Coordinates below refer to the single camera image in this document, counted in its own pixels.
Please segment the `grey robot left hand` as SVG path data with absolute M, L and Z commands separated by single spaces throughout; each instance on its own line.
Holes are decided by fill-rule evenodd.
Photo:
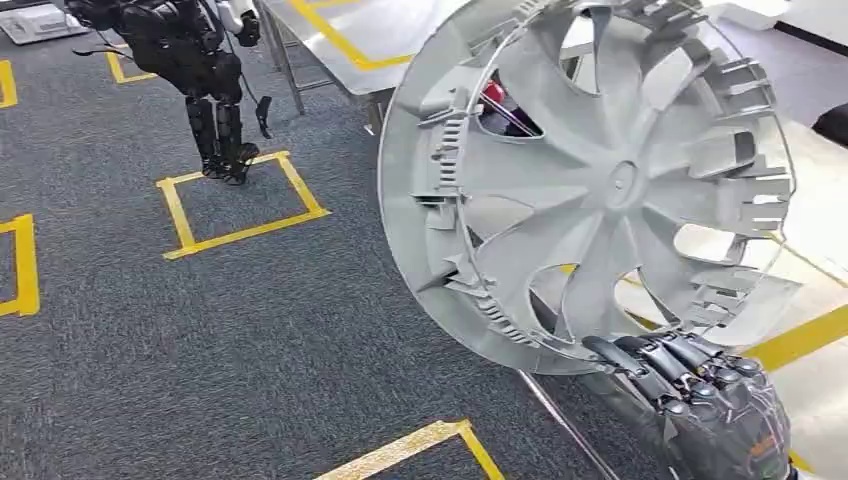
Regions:
M 761 364 L 682 331 L 587 336 L 587 387 L 679 479 L 798 479 L 791 424 Z

